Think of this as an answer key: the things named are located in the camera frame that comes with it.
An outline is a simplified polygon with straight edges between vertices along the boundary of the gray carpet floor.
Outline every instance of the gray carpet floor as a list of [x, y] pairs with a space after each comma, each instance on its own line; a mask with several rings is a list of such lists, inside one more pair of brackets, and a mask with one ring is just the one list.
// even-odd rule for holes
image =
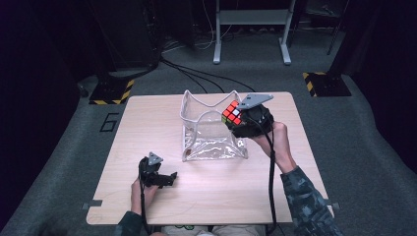
[[[335, 220], [345, 235], [417, 235], [417, 176], [382, 138], [364, 95], [347, 76], [352, 92], [345, 97], [310, 97], [303, 72], [328, 70], [343, 35], [330, 56], [328, 33], [300, 30], [290, 48], [292, 64], [283, 65], [277, 34], [236, 35], [223, 43], [221, 64], [213, 65], [214, 45], [164, 52], [176, 64], [237, 80], [255, 91], [292, 93], [328, 196], [339, 203]], [[236, 83], [211, 78], [226, 92], [249, 91]], [[208, 92], [220, 92], [199, 80]], [[92, 92], [97, 80], [81, 84]], [[160, 64], [135, 80], [131, 95], [181, 94], [204, 91], [175, 69]], [[89, 105], [82, 97], [66, 132], [6, 227], [6, 235], [35, 235], [44, 222], [69, 230], [69, 235], [112, 235], [114, 226], [90, 226], [84, 203], [94, 195], [125, 104]], [[108, 113], [114, 132], [99, 132]], [[293, 235], [292, 225], [280, 225]], [[282, 235], [276, 229], [273, 235]]]

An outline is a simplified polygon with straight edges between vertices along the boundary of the clear plastic bag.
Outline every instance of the clear plastic bag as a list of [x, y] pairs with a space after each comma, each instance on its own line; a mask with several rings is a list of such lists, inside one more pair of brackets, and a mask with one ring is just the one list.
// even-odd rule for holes
[[180, 117], [183, 120], [183, 161], [248, 158], [246, 141], [235, 138], [221, 122], [221, 113], [233, 101], [241, 101], [232, 91], [218, 103], [209, 105], [184, 92]]

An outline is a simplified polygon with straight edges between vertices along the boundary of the hand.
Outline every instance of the hand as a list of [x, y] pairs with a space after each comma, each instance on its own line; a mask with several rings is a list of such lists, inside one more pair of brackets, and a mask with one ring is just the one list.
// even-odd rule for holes
[[[268, 133], [268, 136], [270, 140], [273, 141], [275, 163], [278, 165], [282, 173], [288, 173], [293, 170], [297, 164], [291, 155], [287, 126], [280, 122], [273, 122], [272, 126], [272, 131]], [[270, 145], [265, 135], [253, 137], [252, 140], [261, 146], [267, 156], [270, 155]]]
[[[145, 208], [148, 208], [153, 201], [158, 186], [152, 185], [144, 188], [145, 195]], [[136, 179], [132, 184], [132, 195], [131, 195], [131, 211], [136, 214], [142, 214], [141, 208], [141, 182]]]

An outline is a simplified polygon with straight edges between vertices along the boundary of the rubik's cube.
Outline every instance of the rubik's cube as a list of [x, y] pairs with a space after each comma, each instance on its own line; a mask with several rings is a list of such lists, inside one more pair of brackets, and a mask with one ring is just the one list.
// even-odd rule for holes
[[239, 102], [236, 100], [232, 101], [230, 105], [221, 114], [221, 122], [231, 128], [239, 125], [242, 120], [240, 119], [240, 111], [237, 109]]

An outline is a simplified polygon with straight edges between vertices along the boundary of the camouflage sleeve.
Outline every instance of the camouflage sleeve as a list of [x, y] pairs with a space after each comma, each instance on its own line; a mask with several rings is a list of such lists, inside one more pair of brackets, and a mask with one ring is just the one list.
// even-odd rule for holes
[[114, 230], [114, 236], [139, 236], [142, 230], [142, 217], [132, 211], [126, 211]]
[[281, 179], [296, 235], [343, 235], [322, 195], [299, 166], [281, 174]]

